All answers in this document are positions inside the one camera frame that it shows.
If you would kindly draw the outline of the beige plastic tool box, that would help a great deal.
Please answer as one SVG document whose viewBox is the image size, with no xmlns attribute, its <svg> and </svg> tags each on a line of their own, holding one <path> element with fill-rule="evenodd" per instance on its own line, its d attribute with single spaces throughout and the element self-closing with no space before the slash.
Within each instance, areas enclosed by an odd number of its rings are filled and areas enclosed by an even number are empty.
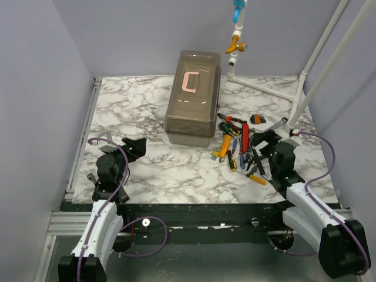
<svg viewBox="0 0 376 282">
<path fill-rule="evenodd" d="M 171 143 L 208 147 L 214 138 L 220 61 L 219 53 L 181 51 L 164 119 L 164 131 Z"/>
</svg>

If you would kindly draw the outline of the red folding knife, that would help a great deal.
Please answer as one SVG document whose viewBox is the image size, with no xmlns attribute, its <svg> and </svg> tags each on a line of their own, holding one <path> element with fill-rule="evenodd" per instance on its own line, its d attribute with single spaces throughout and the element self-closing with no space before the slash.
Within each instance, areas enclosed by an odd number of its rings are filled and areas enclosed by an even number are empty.
<svg viewBox="0 0 376 282">
<path fill-rule="evenodd" d="M 246 153 L 249 148 L 249 126 L 246 121 L 242 123 L 241 127 L 241 152 Z"/>
</svg>

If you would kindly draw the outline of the yellow utility knife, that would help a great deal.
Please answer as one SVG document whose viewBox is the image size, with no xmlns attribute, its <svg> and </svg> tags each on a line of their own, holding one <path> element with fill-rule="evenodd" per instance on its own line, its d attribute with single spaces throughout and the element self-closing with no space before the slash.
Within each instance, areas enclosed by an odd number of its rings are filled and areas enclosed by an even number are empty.
<svg viewBox="0 0 376 282">
<path fill-rule="evenodd" d="M 223 162 L 227 154 L 227 151 L 229 149 L 230 142 L 231 142 L 231 135 L 229 133 L 225 133 L 223 135 L 223 143 L 219 152 L 219 162 Z"/>
</svg>

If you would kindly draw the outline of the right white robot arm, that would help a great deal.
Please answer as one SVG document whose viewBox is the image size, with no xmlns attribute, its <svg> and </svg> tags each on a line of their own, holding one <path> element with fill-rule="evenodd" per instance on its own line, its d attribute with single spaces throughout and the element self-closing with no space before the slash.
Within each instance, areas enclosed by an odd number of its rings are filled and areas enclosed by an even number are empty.
<svg viewBox="0 0 376 282">
<path fill-rule="evenodd" d="M 291 206 L 274 212 L 271 225 L 296 231 L 317 253 L 324 272 L 332 279 L 346 275 L 362 276 L 371 267 L 364 227 L 358 220 L 346 219 L 324 203 L 309 187 L 320 177 L 305 181 L 294 169 L 294 148 L 304 131 L 291 130 L 283 139 L 273 129 L 254 133 L 250 144 L 267 145 L 260 150 L 269 163 L 270 183 Z"/>
</svg>

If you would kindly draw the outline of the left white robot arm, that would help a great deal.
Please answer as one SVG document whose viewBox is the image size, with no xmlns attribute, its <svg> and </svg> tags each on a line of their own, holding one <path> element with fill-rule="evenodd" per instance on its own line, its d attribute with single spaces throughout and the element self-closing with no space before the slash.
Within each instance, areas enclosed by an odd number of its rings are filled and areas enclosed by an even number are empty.
<svg viewBox="0 0 376 282">
<path fill-rule="evenodd" d="M 130 175 L 129 164 L 146 154 L 147 139 L 124 137 L 119 146 L 111 139 L 93 137 L 88 143 L 107 142 L 96 161 L 97 180 L 92 195 L 89 221 L 69 256 L 58 263 L 59 281 L 106 281 L 106 265 L 118 232 L 126 231 L 130 217 L 118 208 L 129 200 L 124 190 Z"/>
</svg>

